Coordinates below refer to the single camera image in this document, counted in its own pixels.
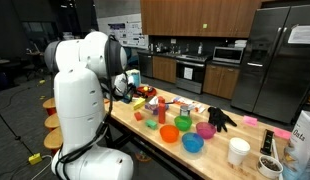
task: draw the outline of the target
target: appliance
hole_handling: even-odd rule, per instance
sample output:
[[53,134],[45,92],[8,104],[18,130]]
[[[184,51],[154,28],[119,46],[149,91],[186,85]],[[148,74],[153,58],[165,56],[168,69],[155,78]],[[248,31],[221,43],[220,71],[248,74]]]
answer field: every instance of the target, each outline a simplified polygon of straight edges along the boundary
[[153,56],[138,53],[138,65],[141,75],[153,77]]
[[202,93],[206,61],[209,55],[176,56],[176,87]]
[[310,5],[256,11],[232,106],[284,123],[294,119],[310,87],[307,27]]
[[243,52],[241,47],[215,47],[213,61],[240,64]]

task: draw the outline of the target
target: wooden stool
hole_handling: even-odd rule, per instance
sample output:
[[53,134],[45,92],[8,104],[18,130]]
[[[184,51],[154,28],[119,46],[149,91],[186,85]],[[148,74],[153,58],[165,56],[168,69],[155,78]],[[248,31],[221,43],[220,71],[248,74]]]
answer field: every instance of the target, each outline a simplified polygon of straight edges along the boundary
[[45,127],[48,128],[49,132],[53,131],[57,127],[59,127],[59,119],[57,116],[57,113],[50,115],[46,120],[45,120]]
[[47,114],[49,116],[52,114],[55,114],[56,113],[55,98],[50,98],[50,99],[46,100],[43,103],[43,108],[46,109]]
[[44,146],[52,151],[52,155],[61,148],[63,144],[63,135],[61,127],[57,127],[50,132],[44,139]]

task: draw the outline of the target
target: white cup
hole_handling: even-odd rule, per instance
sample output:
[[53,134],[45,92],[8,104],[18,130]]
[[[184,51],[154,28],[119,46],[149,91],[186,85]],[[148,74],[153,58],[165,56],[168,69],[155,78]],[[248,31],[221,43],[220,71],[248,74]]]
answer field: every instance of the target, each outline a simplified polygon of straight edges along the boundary
[[228,162],[240,165],[251,149],[250,145],[241,138],[232,138],[229,142]]

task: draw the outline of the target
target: dishwasher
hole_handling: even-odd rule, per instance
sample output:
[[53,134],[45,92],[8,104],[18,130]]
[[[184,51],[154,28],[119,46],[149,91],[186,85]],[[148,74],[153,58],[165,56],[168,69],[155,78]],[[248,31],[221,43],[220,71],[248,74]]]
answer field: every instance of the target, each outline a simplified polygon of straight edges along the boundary
[[153,56],[138,53],[139,71],[142,76],[153,77]]

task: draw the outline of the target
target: purple bowl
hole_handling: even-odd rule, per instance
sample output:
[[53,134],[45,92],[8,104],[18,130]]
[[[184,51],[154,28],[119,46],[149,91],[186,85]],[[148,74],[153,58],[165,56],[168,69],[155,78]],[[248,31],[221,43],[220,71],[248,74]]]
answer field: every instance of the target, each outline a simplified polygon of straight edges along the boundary
[[203,139],[210,139],[216,133],[216,128],[210,123],[199,122],[196,124],[196,131]]

